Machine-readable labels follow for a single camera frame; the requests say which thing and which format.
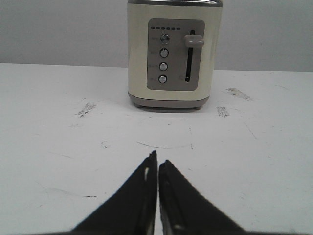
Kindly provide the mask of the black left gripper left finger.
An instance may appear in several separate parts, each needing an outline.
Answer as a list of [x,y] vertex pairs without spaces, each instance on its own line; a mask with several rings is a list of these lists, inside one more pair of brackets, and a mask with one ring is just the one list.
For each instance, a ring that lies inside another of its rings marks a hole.
[[79,223],[74,235],[152,235],[157,209],[154,150],[105,203]]

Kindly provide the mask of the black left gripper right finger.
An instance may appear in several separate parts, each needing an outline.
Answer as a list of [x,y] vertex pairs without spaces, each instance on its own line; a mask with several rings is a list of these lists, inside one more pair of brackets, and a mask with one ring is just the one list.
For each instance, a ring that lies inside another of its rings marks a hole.
[[164,235],[243,235],[245,230],[204,198],[166,160],[159,166],[159,200]]

